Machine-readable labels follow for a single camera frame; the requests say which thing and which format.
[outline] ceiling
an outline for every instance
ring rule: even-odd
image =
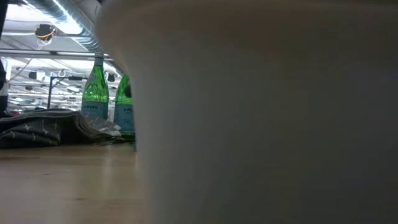
[[[95,22],[96,15],[101,5],[96,0],[74,0],[85,16]],[[28,5],[10,4],[4,23],[3,35],[0,40],[0,49],[24,49],[46,51],[87,52],[72,38],[55,35],[50,42],[42,42],[34,35],[34,31],[40,24],[55,25],[54,21],[46,15],[33,10]],[[2,55],[3,64],[6,65],[7,78],[9,79],[9,109],[14,111],[32,110],[36,107],[46,108],[49,96],[51,76],[62,76],[53,81],[51,108],[69,108],[79,110],[81,106],[81,92],[85,80],[68,80],[69,76],[87,78],[93,67],[93,58],[55,58],[49,55],[47,58],[37,58],[27,54]],[[107,74],[114,74],[115,81],[108,82],[109,108],[114,107],[114,96],[121,79],[121,72],[110,63],[104,64]],[[29,78],[29,73],[35,72],[36,79]]]

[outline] white cup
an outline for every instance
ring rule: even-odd
[[[148,223],[382,221],[398,8],[335,2],[104,7],[99,40],[132,78]]]

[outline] ceiling duct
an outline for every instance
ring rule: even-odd
[[[80,10],[72,0],[23,0],[33,10],[45,14],[53,25],[70,35],[74,41],[90,52],[102,52],[94,37],[93,22]],[[108,62],[120,73],[121,69]]]

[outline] wooden table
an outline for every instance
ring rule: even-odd
[[[143,223],[128,144],[0,150],[0,223]]]

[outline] green glass bottle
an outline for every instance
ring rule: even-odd
[[[129,76],[124,75],[115,97],[114,123],[121,127],[124,138],[134,137],[134,112],[132,109],[131,86]]]
[[[108,118],[109,91],[104,75],[104,54],[95,53],[94,67],[87,79],[83,99],[81,102],[81,113],[98,116],[102,119]]]

